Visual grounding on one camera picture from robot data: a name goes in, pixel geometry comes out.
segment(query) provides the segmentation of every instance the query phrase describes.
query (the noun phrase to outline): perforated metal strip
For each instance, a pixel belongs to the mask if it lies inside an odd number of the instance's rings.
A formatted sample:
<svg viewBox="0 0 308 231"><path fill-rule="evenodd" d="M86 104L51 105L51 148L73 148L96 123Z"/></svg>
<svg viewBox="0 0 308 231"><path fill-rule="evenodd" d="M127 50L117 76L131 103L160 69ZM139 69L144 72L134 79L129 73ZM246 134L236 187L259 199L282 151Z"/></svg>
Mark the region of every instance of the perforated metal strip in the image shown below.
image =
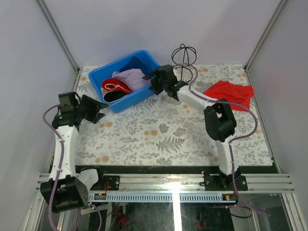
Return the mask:
<svg viewBox="0 0 308 231"><path fill-rule="evenodd" d="M162 203L172 202L171 193L108 193L107 197L99 193L89 193L89 202L147 202ZM220 193L180 193L182 203L221 203Z"/></svg>

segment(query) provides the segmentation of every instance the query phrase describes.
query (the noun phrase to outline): black cable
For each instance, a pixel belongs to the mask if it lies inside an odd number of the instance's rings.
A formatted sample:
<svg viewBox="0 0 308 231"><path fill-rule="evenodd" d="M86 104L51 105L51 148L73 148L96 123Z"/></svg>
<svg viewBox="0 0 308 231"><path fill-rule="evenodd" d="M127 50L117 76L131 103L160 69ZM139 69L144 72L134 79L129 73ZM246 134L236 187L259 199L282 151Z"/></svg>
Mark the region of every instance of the black cable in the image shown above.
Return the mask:
<svg viewBox="0 0 308 231"><path fill-rule="evenodd" d="M234 216L234 217L236 217L236 218L243 218L243 219L252 217L252 214L250 214L249 216L246 216L246 217L234 215L234 214L232 214L232 213L230 213L230 214L231 214L231 216Z"/></svg>
<svg viewBox="0 0 308 231"><path fill-rule="evenodd" d="M183 55L183 61L182 61L182 64L178 64L177 62L174 61L174 56L181 50L184 50L184 55ZM195 59L192 63L189 62L189 55L188 55L188 50L192 51L195 55ZM190 80L186 81L186 83L189 83L192 78L193 78L193 72L188 68L188 66L191 66L193 65L196 60L197 60L197 52L196 52L196 49L194 47L186 47L183 43L180 45L179 48L176 48L173 52L172 52L172 55L171 55L171 59L172 61L178 65L178 67L176 67L175 69L177 68L181 68L181 81L183 80L183 69L187 69L190 71L190 73L192 74L192 77Z"/></svg>

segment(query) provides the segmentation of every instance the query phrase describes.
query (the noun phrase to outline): black strip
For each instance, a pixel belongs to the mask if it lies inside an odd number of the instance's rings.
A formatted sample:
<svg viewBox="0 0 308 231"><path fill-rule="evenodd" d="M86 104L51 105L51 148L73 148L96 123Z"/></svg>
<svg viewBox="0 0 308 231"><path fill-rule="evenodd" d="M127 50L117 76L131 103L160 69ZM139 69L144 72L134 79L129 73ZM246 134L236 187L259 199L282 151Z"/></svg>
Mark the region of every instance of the black strip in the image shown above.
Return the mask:
<svg viewBox="0 0 308 231"><path fill-rule="evenodd" d="M103 174L218 174L218 166L76 166L76 173L83 170L99 168ZM241 166L242 174L276 174L275 165L272 166Z"/></svg>

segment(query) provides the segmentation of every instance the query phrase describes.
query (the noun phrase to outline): metal corner post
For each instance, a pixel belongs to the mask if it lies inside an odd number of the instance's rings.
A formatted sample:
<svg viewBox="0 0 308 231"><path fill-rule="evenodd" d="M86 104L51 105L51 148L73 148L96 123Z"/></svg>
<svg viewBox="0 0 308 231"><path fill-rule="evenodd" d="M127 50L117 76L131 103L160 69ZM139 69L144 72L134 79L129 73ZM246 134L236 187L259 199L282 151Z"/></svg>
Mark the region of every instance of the metal corner post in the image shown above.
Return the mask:
<svg viewBox="0 0 308 231"><path fill-rule="evenodd" d="M44 0L35 0L35 2L38 4L40 10L42 11L46 21L48 22L53 34L56 36L63 52L65 53L67 59L69 60L69 62L71 64L72 68L75 70L75 72L78 73L79 67L78 67L71 51L69 50L65 40L63 39L62 34L61 34L55 20L53 19L46 3L44 2Z"/></svg>
<svg viewBox="0 0 308 231"><path fill-rule="evenodd" d="M275 25L277 19L279 18L279 16L281 15L284 7L286 6L286 4L288 3L289 0L281 0L273 14L273 16L271 17L271 19L269 20L269 23L267 24L261 38L259 39L254 51L252 52L249 60L247 61L246 65L244 66L245 70L249 70L249 68L251 67L254 59L256 58L257 54L259 53L261 47L263 46L265 40L267 39L267 37L269 36L273 26Z"/></svg>

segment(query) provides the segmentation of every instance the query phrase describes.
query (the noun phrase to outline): floral tablecloth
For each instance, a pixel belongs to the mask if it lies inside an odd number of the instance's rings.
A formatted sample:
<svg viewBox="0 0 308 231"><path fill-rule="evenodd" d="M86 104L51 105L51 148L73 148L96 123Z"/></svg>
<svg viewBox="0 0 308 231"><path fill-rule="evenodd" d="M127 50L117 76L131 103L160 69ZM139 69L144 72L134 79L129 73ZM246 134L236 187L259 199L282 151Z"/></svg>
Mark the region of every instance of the floral tablecloth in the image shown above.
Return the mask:
<svg viewBox="0 0 308 231"><path fill-rule="evenodd" d="M194 88L204 92L219 80L247 85L241 65L195 65L199 77ZM99 66L84 66L77 93L99 100L89 78ZM256 113L253 102L250 107ZM99 123L83 121L77 141L76 165L212 166L219 164L215 142L205 130L203 112L169 98L165 92L115 114L110 109ZM254 127L247 112L233 111L237 121L235 135ZM239 165L272 165L270 154L258 126L256 133L235 141Z"/></svg>

